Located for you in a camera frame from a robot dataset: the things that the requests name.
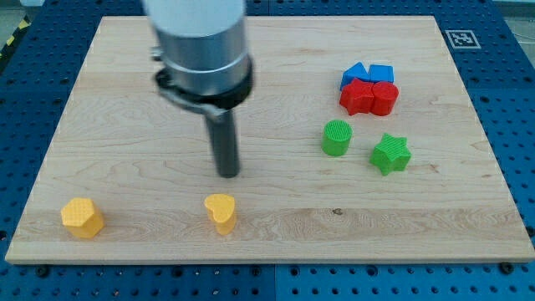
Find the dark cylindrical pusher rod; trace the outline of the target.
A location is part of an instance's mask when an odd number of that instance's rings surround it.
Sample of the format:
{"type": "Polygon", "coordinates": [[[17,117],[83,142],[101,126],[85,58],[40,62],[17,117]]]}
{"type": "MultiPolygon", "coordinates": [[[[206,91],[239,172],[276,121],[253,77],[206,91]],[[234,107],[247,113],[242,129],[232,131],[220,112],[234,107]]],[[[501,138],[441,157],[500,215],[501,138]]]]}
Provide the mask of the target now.
{"type": "Polygon", "coordinates": [[[233,178],[240,171],[236,126],[232,110],[217,118],[205,118],[211,150],[219,176],[233,178]]]}

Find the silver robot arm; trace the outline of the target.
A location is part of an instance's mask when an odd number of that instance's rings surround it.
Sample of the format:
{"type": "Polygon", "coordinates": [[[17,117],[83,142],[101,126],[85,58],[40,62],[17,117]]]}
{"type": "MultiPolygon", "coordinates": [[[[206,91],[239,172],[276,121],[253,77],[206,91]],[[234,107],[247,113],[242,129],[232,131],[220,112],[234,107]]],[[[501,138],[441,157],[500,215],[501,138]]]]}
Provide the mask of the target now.
{"type": "Polygon", "coordinates": [[[217,173],[240,171],[233,110],[253,87],[244,0],[142,0],[158,44],[151,57],[163,67],[160,95],[203,115],[217,173]]]}

